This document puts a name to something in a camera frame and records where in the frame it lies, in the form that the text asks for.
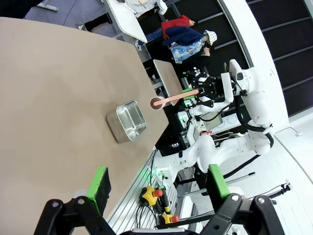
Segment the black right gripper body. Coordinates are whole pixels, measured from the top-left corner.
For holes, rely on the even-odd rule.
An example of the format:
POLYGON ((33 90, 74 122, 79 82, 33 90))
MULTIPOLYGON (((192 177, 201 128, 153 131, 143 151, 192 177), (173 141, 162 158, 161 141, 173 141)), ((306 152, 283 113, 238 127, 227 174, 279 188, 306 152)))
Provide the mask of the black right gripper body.
POLYGON ((207 97, 213 101, 220 99, 223 96, 223 83, 221 77, 207 78, 207 97))

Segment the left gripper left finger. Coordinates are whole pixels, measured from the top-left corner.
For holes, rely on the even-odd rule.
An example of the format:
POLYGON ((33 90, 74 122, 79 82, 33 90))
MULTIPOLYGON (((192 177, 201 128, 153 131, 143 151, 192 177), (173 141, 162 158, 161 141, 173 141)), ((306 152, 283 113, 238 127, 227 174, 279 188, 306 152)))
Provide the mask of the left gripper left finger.
POLYGON ((86 228, 90 235, 115 234, 103 218, 110 191, 108 168, 99 166, 85 195, 67 203, 60 199, 46 202, 34 234, 70 235, 78 227, 86 228))

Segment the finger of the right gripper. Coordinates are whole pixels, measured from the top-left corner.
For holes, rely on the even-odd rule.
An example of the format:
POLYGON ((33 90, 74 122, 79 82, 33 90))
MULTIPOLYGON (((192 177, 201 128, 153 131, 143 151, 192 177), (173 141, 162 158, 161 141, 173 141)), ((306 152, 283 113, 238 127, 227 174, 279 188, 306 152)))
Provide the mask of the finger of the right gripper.
POLYGON ((182 91, 183 94, 210 94, 210 84, 198 78, 190 79, 190 88, 182 91))
POLYGON ((185 106, 188 108, 195 108, 196 106, 203 105, 205 107, 213 108, 214 101, 206 96, 202 96, 201 94, 190 95, 183 98, 184 101, 190 100, 190 103, 185 106))

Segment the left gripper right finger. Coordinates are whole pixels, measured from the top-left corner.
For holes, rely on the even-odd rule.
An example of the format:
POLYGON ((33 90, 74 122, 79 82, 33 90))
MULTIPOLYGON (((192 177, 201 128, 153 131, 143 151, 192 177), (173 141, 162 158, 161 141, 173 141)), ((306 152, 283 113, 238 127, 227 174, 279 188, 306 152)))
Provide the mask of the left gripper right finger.
POLYGON ((249 235, 285 233, 271 199, 231 193, 217 164, 209 165, 205 184, 215 213, 201 235, 225 235, 233 224, 242 225, 249 235))

